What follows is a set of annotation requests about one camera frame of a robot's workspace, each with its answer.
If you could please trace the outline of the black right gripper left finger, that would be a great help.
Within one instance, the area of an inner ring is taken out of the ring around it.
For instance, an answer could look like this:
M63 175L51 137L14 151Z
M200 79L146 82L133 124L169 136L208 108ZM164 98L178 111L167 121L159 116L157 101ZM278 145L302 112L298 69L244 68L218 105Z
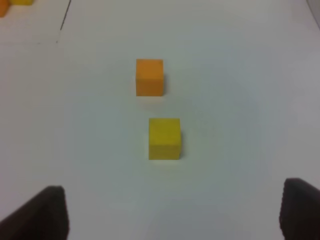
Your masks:
M70 232L65 189L48 186L0 221L2 240L66 240Z

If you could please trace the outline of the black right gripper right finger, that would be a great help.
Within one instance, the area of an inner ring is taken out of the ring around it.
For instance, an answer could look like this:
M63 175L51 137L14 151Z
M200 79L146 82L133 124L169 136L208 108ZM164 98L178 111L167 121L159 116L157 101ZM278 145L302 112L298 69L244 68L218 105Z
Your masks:
M287 178L281 199L279 226L285 240L320 238L320 190L300 178Z

